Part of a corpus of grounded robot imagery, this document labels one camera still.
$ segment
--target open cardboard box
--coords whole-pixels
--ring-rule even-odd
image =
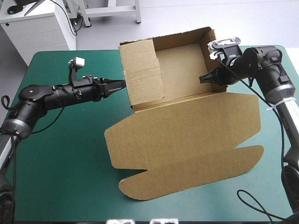
[[[249,171],[262,146],[235,148],[258,133],[254,95],[200,84],[218,66],[207,44],[210,27],[120,45],[135,113],[105,132],[113,167],[145,172],[120,181],[121,191],[147,200]]]

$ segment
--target white desk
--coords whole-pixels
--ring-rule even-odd
[[[62,0],[56,2],[64,8]],[[76,37],[61,8],[46,0],[24,17],[33,4],[26,5],[22,12],[9,15],[7,9],[15,5],[15,1],[4,0],[0,9],[0,24],[25,63],[29,65],[39,51],[75,50]]]

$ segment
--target black mouse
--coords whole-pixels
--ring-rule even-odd
[[[7,9],[8,14],[16,14],[23,11],[23,6],[11,6]]]

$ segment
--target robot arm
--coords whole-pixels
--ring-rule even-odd
[[[248,78],[251,86],[255,79],[264,99],[274,105],[291,143],[284,157],[288,165],[283,167],[282,182],[295,214],[290,220],[299,222],[299,107],[293,97],[295,87],[281,65],[282,52],[279,49],[274,46],[253,47],[242,54],[239,43],[237,37],[210,42],[211,59],[223,55],[223,65],[201,76],[200,82],[231,85]]]
[[[124,80],[98,79],[90,75],[77,79],[76,72],[83,66],[83,58],[76,57],[69,61],[68,84],[30,85],[21,90],[19,101],[1,127],[17,134],[18,137],[14,136],[15,146],[30,136],[37,121],[45,116],[47,111],[88,101],[100,101],[126,87]],[[10,135],[3,134],[0,138],[0,175],[6,173],[12,153]]]

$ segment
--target green tabletop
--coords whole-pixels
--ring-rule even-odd
[[[278,47],[283,51],[286,71],[299,87],[299,78],[285,49]],[[85,59],[78,77],[89,74],[123,79],[118,50],[39,52],[33,57],[20,89],[29,84],[67,83],[67,63],[75,56]],[[241,83],[230,86],[228,91],[250,93]],[[261,131],[242,143],[264,147],[263,157],[249,172],[161,198],[137,201],[123,195],[118,183],[138,171],[113,168],[104,138],[108,127],[133,113],[127,91],[121,90],[101,102],[66,107],[52,127],[31,135],[18,148],[15,219],[146,221],[177,217],[181,221],[266,221],[265,215],[239,201],[238,189],[255,195],[269,212],[287,217],[292,212],[280,182],[279,123],[262,102],[260,110]],[[59,111],[49,111],[36,130],[48,125]]]

